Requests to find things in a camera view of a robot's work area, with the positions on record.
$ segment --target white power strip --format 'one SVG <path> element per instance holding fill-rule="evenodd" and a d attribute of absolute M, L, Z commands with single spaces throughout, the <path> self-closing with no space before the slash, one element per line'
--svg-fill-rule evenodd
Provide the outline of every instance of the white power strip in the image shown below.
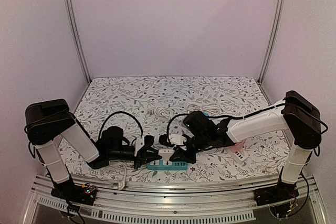
<path fill-rule="evenodd" d="M 243 149 L 235 150 L 235 147 L 225 148 L 225 150 L 230 154 L 235 162 L 242 165 L 244 161 L 248 158 L 248 154 L 243 151 Z"/>

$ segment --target metal frame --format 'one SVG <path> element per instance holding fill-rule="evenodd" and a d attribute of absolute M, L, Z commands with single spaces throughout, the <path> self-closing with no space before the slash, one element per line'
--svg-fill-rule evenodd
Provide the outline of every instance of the metal frame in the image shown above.
<path fill-rule="evenodd" d="M 78 60 L 80 63 L 80 66 L 82 68 L 85 80 L 88 84 L 91 83 L 92 78 L 90 76 L 89 68 L 85 60 L 84 56 L 84 51 L 82 48 L 82 44 L 79 38 L 79 33 L 78 33 L 78 28 L 76 24 L 76 19 L 75 19 L 75 13 L 74 13 L 74 8 L 72 6 L 72 0 L 64 0 L 65 1 L 65 6 L 67 9 L 67 14 L 69 18 L 69 23 L 70 23 L 70 28 L 71 28 L 71 33 L 73 37 L 73 41 L 75 43 L 76 51 L 77 51 L 77 56 Z"/>
<path fill-rule="evenodd" d="M 328 223 L 321 196 L 313 176 L 307 178 L 309 194 L 317 223 Z M 213 183 L 185 183 L 185 184 L 152 184 L 127 182 L 122 191 L 107 180 L 88 178 L 74 175 L 76 184 L 92 183 L 98 187 L 95 204 L 81 205 L 81 214 L 84 217 L 127 223 L 127 218 L 140 218 L 138 223 L 196 223 L 193 220 L 207 220 L 205 223 L 218 222 L 221 218 L 237 218 L 249 215 L 254 218 L 253 211 L 268 207 L 256 206 L 253 191 L 256 188 L 274 185 L 277 176 L 263 178 L 249 178 L 243 180 L 229 180 Z M 31 224 L 37 204 L 42 204 L 60 211 L 65 211 L 64 200 L 50 195 L 52 182 L 48 177 L 36 176 L 30 195 L 29 204 L 22 223 Z M 306 182 L 301 178 L 297 187 L 299 199 L 304 199 L 307 193 Z M 238 217 L 234 223 L 243 221 Z"/>
<path fill-rule="evenodd" d="M 260 74 L 259 74 L 259 77 L 258 77 L 258 80 L 257 80 L 257 82 L 260 83 L 260 85 L 262 84 L 263 80 L 265 79 L 266 72 L 267 72 L 267 69 L 268 69 L 268 66 L 269 66 L 272 51 L 273 51 L 274 44 L 275 44 L 276 37 L 277 37 L 277 32 L 278 32 L 278 28 L 279 28 L 279 24 L 280 24 L 280 18 L 281 18 L 281 13 L 282 13 L 282 8 L 283 8 L 283 5 L 284 5 L 284 1 L 285 0 L 277 0 L 276 12 L 275 12 L 275 15 L 274 15 L 272 30 L 271 30 L 271 34 L 270 34 L 270 37 L 269 37 L 269 40 L 268 40 L 268 45 L 267 45 L 265 57 L 264 57 L 262 65 L 261 65 L 261 71 L 260 71 Z M 90 76 L 89 68 L 88 68 L 88 65 L 86 63 L 86 59 L 85 59 L 85 56 L 84 56 L 82 44 L 81 44 L 81 41 L 80 41 L 78 28 L 77 28 L 77 23 L 76 23 L 76 19 L 75 19 L 74 7 L 72 5 L 72 0 L 65 0 L 65 6 L 66 6 L 66 9 L 67 9 L 67 14 L 68 14 L 68 18 L 69 18 L 70 27 L 71 27 L 71 33 L 72 33 L 72 36 L 73 36 L 73 41 L 75 43 L 78 59 L 79 59 L 79 62 L 80 62 L 85 80 L 88 84 L 90 84 L 91 81 L 92 81 L 92 78 Z"/>
<path fill-rule="evenodd" d="M 269 62 L 270 62 L 270 59 L 271 59 L 273 47 L 274 47 L 275 40 L 276 40 L 276 37 L 277 37 L 278 29 L 279 29 L 280 18 L 281 18 L 282 8 L 284 6 L 284 1 L 285 0 L 277 0 L 276 12 L 275 12 L 274 20 L 273 20 L 271 35 L 270 35 L 269 40 L 268 40 L 268 45 L 267 45 L 267 49 L 266 49 L 265 58 L 264 58 L 264 61 L 262 63 L 261 71 L 260 71 L 259 78 L 258 78 L 258 83 L 260 83 L 260 84 L 262 84 L 262 82 L 265 79 L 266 72 L 267 72 L 267 69 L 268 69 L 268 65 L 269 65 Z"/>

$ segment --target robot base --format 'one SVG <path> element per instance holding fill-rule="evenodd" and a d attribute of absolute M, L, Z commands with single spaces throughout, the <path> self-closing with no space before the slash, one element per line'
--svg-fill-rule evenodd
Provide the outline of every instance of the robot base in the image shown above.
<path fill-rule="evenodd" d="M 290 200 L 299 196 L 295 185 L 292 188 L 280 187 L 279 185 L 260 188 L 254 191 L 254 200 L 257 206 L 274 204 L 284 200 Z M 277 218 L 287 218 L 291 212 L 291 203 L 286 202 L 276 206 L 270 206 L 271 213 Z"/>
<path fill-rule="evenodd" d="M 67 195 L 67 198 L 63 197 L 63 195 L 59 193 L 59 190 L 55 188 L 53 188 L 51 191 L 51 195 L 56 198 L 65 199 L 65 200 L 69 200 L 72 202 L 85 204 L 89 206 L 93 206 L 93 203 L 96 198 L 96 194 L 97 194 L 96 190 L 91 192 L 90 194 L 86 194 L 83 188 L 77 185 L 74 186 L 74 189 L 71 195 L 69 194 Z"/>

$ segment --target patterned surface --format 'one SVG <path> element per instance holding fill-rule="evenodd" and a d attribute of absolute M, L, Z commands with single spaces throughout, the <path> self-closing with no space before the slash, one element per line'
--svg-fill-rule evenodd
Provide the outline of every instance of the patterned surface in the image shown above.
<path fill-rule="evenodd" d="M 174 113 L 185 113 L 188 102 L 220 104 L 223 113 L 243 115 L 267 106 L 253 78 L 246 77 L 122 77 L 96 78 L 91 83 L 75 112 L 76 117 L 96 140 L 103 120 L 112 112 L 127 111 L 136 116 L 145 134 L 165 133 L 168 119 L 157 118 L 150 108 L 162 106 Z M 106 128 L 117 125 L 124 129 L 128 139 L 140 135 L 136 123 L 126 115 L 110 119 Z M 181 133 L 181 121 L 175 120 L 172 133 Z M 213 149 L 197 155 L 197 162 L 187 171 L 153 171 L 145 166 L 133 170 L 126 163 L 127 179 L 140 182 L 212 182 L 241 179 L 278 173 L 286 161 L 289 148 L 282 132 L 272 132 L 247 139 L 244 145 L 250 157 L 240 166 L 222 149 Z M 115 162 L 99 170 L 91 169 L 65 141 L 60 151 L 69 171 L 73 174 L 101 179 L 122 179 L 123 167 Z"/>

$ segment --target white plug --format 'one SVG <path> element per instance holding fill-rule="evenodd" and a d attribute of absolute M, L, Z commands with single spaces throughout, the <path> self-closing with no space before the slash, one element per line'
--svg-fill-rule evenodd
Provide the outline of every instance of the white plug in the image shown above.
<path fill-rule="evenodd" d="M 187 138 L 178 134 L 169 134 L 169 140 L 171 144 L 184 145 L 187 142 Z"/>
<path fill-rule="evenodd" d="M 159 150 L 159 155 L 163 160 L 169 160 L 169 158 L 174 154 L 175 150 L 173 149 L 161 149 Z"/>

